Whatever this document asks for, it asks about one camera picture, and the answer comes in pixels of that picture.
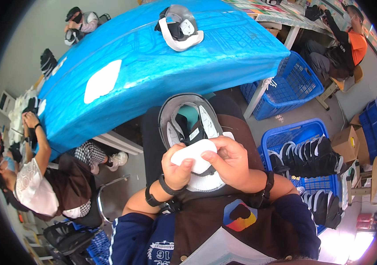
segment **checkered pants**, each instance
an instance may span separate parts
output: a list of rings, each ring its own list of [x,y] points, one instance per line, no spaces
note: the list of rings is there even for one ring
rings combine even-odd
[[[76,159],[87,164],[89,167],[91,167],[93,163],[103,163],[106,158],[105,152],[92,142],[85,142],[81,146],[71,149],[66,153],[74,156]],[[87,203],[81,205],[79,217],[84,217],[85,215],[87,215],[90,211],[90,207],[91,201],[88,201]]]

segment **blue plastic basket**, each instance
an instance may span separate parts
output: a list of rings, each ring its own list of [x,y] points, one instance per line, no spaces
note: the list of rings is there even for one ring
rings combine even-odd
[[[302,57],[290,51],[289,57],[281,60],[277,75],[273,78],[277,87],[269,86],[253,114],[257,120],[300,107],[324,92],[323,85]],[[244,97],[250,102],[259,81],[240,86]]]
[[[377,98],[370,101],[360,114],[360,122],[366,137],[370,162],[377,156]]]
[[[75,230],[86,228],[86,226],[78,225],[72,222]],[[97,265],[109,265],[109,247],[110,240],[106,233],[101,231],[92,240],[91,245],[87,248],[87,252]]]
[[[323,134],[329,137],[326,126],[323,121],[318,118],[267,130],[262,136],[261,145],[258,147],[258,152],[261,155],[265,170],[272,168],[268,150],[279,153],[283,144],[288,141],[293,141],[296,145],[300,145],[305,141],[311,141]],[[341,183],[337,180],[337,175],[301,178],[300,180],[291,179],[291,181],[295,187],[303,186],[305,190],[311,194],[319,189],[325,190],[326,193],[331,190],[335,195],[341,198],[342,188]],[[322,233],[325,229],[326,227],[323,225],[318,226],[318,234]]]

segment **blue table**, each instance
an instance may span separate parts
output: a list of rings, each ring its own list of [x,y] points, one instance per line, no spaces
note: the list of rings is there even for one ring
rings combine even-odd
[[[168,47],[154,31],[171,4],[186,6],[204,40],[186,51]],[[249,16],[220,0],[159,0],[103,24],[65,53],[63,65],[43,85],[40,121],[51,159],[161,105],[177,93],[206,94],[274,77],[289,50]],[[84,102],[88,80],[122,60],[115,86]]]

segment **orange shirt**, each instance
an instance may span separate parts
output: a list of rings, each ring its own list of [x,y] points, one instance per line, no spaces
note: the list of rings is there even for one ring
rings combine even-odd
[[[353,30],[348,32],[350,45],[352,46],[352,58],[354,64],[358,65],[367,52],[367,41],[364,35],[359,34]]]

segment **brown apron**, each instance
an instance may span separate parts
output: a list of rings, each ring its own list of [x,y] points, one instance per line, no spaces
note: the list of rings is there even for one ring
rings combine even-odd
[[[255,140],[253,139],[252,133],[250,132],[249,125],[245,123],[242,119],[226,114],[217,114],[219,124],[221,125],[223,131],[230,131],[234,139],[243,145],[243,147],[248,151],[248,163],[250,169],[264,170],[264,165],[262,164],[261,156],[258,153],[258,149],[255,145]],[[200,122],[194,124],[191,132],[193,132],[197,127],[199,127]],[[178,200],[184,204],[188,200],[199,199],[199,198],[213,198],[218,196],[234,195],[240,194],[241,192],[230,185],[225,185],[224,187],[208,192],[192,192],[185,190],[183,193],[177,196]]]
[[[62,215],[64,210],[78,208],[91,198],[90,168],[66,153],[60,156],[59,169],[47,168],[44,177],[50,183],[59,202],[54,216],[37,214],[41,220],[48,221]]]
[[[250,215],[245,206],[237,207],[233,212],[227,210],[226,205],[241,199],[248,201],[249,195],[231,195],[217,198],[195,199],[186,202],[183,210],[175,214],[174,251],[171,264],[180,264],[182,256],[190,256],[220,227],[246,245],[276,259],[298,256],[299,247],[297,234],[293,225],[280,217],[273,206],[258,209],[255,223],[240,231],[224,225],[226,214],[231,220],[238,217],[243,219]]]

